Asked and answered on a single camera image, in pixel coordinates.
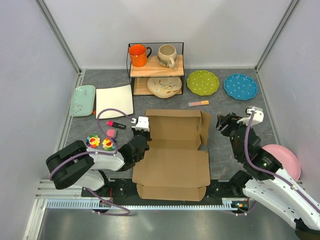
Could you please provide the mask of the orange pink eraser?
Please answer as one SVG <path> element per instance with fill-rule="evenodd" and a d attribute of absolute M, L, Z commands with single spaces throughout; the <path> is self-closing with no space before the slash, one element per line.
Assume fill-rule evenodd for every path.
<path fill-rule="evenodd" d="M 202 100 L 202 101 L 189 102 L 188 106 L 189 107 L 196 107 L 196 106 L 204 106 L 204 105 L 208 105 L 208 104 L 209 104 L 208 100 Z"/>

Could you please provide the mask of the brown cardboard box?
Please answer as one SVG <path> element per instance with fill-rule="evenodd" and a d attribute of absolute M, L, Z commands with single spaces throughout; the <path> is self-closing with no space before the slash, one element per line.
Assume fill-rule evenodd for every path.
<path fill-rule="evenodd" d="M 133 167 L 140 198 L 201 201 L 210 185 L 207 146 L 212 117 L 202 110 L 147 109 L 151 141 Z"/>

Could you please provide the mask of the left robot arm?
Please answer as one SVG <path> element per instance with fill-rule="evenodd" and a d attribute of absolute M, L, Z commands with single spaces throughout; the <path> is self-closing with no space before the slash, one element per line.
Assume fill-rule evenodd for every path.
<path fill-rule="evenodd" d="M 132 139 L 117 151 L 95 150 L 76 140 L 48 157 L 45 163 L 55 188 L 63 190 L 76 185 L 91 189 L 99 197 L 106 196 L 110 185 L 103 170 L 127 171 L 143 160 L 150 149 L 150 127 L 137 124 L 131 130 Z"/>

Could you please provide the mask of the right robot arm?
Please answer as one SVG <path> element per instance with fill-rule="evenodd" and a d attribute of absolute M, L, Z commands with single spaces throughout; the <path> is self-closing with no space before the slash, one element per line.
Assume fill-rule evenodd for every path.
<path fill-rule="evenodd" d="M 233 156 L 244 168 L 229 181 L 229 191 L 235 197 L 244 194 L 277 214 L 300 240 L 318 240 L 320 204 L 261 147 L 252 126 L 263 119 L 263 112 L 253 107 L 246 109 L 246 117 L 234 112 L 217 116 L 216 130 L 229 138 Z"/>

